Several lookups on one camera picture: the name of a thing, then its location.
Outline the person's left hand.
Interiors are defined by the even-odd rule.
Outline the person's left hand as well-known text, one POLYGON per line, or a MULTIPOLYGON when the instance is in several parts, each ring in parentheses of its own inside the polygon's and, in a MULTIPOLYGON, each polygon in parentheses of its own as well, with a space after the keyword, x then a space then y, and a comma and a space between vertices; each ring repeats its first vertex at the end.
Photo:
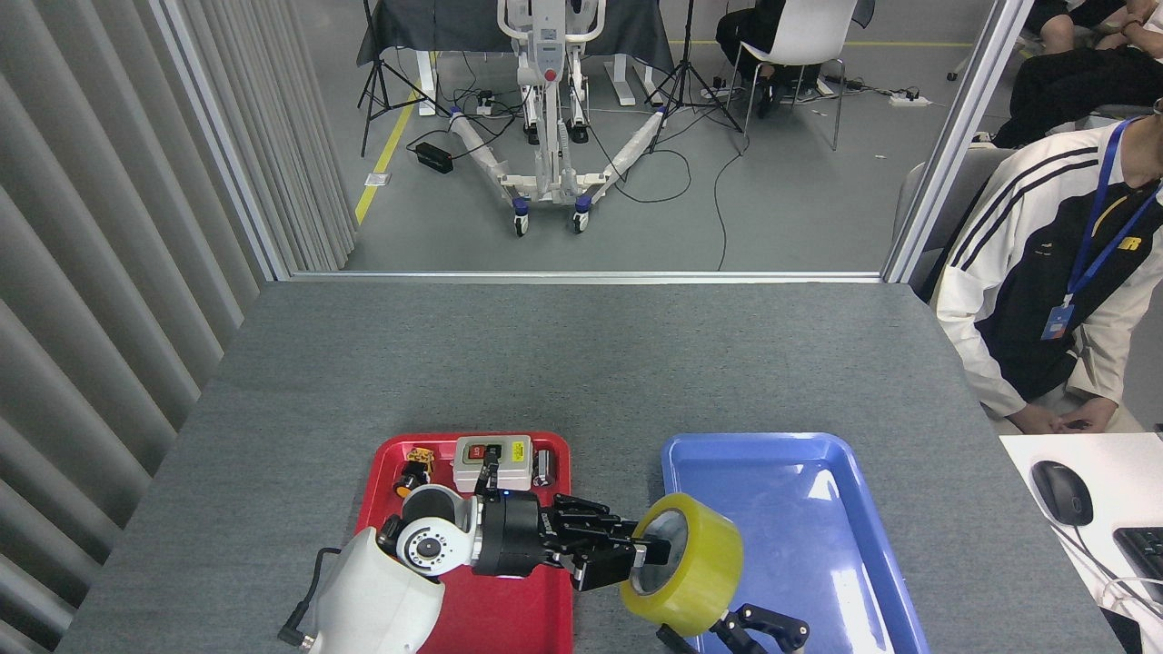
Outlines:
POLYGON ((1054 417, 1051 433, 1105 433, 1118 407, 1116 401, 1104 397, 1082 401, 1073 411, 1054 417))

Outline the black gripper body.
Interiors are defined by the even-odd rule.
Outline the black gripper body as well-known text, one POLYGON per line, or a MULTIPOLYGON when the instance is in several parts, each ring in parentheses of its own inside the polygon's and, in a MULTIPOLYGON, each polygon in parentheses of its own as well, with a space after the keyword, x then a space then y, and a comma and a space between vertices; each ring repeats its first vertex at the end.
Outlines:
POLYGON ((537 566, 556 567, 544 545, 538 497, 528 490, 487 490, 473 496, 479 504, 481 547, 472 573, 490 577, 528 577, 537 566))

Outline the person's right hand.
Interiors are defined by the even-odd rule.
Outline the person's right hand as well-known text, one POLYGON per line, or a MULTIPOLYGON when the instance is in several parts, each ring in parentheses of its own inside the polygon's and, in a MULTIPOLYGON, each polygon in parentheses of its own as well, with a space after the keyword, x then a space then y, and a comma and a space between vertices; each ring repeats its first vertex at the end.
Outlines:
POLYGON ((1058 414, 1035 404, 1026 404, 1018 412, 1007 415, 1006 420, 1025 434, 1058 433, 1062 426, 1062 418, 1058 414))

